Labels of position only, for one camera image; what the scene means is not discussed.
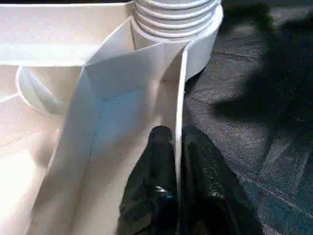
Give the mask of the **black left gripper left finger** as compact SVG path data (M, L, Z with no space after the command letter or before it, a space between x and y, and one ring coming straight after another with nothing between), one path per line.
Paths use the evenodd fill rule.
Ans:
M132 169L119 206L117 234L173 235L178 221L172 131L154 127Z

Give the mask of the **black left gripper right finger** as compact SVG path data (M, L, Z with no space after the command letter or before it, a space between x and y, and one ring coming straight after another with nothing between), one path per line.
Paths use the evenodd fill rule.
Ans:
M255 207L212 140L186 126L181 146L180 234L261 235Z

